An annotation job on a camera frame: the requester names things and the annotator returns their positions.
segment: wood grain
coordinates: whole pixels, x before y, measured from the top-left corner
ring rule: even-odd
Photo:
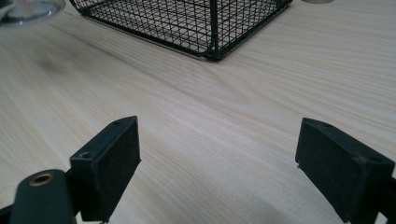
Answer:
[[[81,18],[0,29],[0,206],[137,115],[142,162],[112,223],[342,223],[294,161],[301,119],[396,160],[396,2],[291,7],[220,63]]]

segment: black wire basket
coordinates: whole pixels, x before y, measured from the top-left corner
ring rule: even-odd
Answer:
[[[128,34],[218,61],[292,0],[70,0],[81,15]]]

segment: wire mesh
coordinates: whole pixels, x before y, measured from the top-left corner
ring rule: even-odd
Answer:
[[[70,0],[84,16],[189,54],[219,60],[290,0]]]

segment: light wood surface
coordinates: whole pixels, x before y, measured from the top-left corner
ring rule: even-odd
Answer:
[[[0,29],[0,206],[109,122],[142,162],[111,223],[342,223],[294,161],[303,117],[396,161],[396,1],[291,7],[220,63],[81,18]]]

